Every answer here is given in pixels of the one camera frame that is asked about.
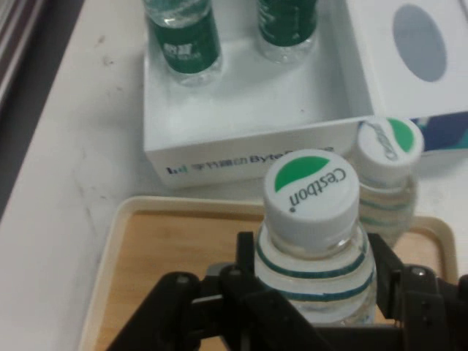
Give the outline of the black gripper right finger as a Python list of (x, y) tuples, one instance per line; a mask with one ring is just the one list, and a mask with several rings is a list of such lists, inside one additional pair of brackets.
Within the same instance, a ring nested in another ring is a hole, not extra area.
[(404, 264), (377, 233), (368, 234), (377, 274), (377, 305), (399, 323), (399, 350), (467, 349), (467, 275), (455, 284), (423, 265)]

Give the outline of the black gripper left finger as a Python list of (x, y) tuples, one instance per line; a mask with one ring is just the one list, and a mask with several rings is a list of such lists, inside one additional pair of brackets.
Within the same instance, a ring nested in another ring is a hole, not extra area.
[(235, 262), (219, 274), (165, 274), (109, 350), (198, 350), (215, 336), (228, 350), (318, 350), (313, 327), (253, 268), (254, 235), (240, 232)]

